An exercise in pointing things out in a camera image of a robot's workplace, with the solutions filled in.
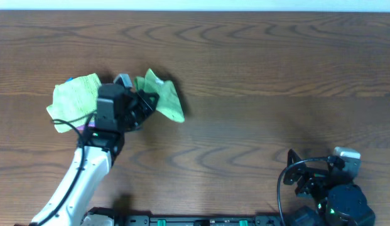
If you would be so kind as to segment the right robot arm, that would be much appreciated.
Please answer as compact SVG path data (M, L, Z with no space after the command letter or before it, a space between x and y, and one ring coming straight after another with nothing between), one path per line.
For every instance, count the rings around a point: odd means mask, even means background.
M290 149L276 189L282 224L373 226L376 215L361 188L354 183L360 164L360 153L351 148L336 147L329 156L309 159L301 159ZM283 214L281 184L294 183L296 196L312 198L314 210L304 206Z

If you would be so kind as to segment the green microfiber cloth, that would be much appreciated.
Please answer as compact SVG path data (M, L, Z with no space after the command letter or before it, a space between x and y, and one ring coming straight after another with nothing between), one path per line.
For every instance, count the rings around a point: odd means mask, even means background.
M183 123L185 116L181 107L174 83L171 80L160 79L152 69L148 69L145 76L134 79L136 90L159 95L156 110L172 121Z

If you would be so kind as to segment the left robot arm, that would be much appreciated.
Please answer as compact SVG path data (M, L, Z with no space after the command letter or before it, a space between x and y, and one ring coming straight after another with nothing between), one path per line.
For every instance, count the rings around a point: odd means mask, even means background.
M80 225L94 191L110 172L124 146L124 135L135 131L156 110L159 95L132 92L118 84L99 87L97 110L78 134L72 163L53 196L33 217L32 225Z

